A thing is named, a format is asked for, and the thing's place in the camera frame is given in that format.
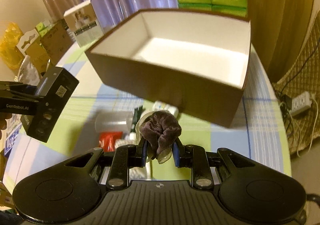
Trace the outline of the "person's left hand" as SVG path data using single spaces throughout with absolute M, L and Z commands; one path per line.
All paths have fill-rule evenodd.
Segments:
M 2 138 L 2 131 L 7 128 L 7 120 L 12 118 L 11 113 L 1 112 L 0 113 L 0 139 Z

